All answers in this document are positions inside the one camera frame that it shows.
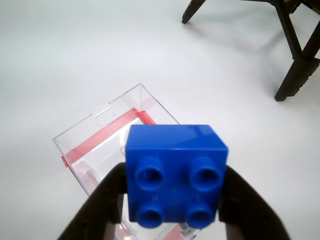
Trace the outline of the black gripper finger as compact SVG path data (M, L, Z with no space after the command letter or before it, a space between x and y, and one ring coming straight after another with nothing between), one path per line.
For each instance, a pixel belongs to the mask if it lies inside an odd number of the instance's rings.
M290 239L274 210L230 166L226 167L218 217L225 224L228 240Z
M59 239L113 240L127 192L126 164L121 162L99 183Z

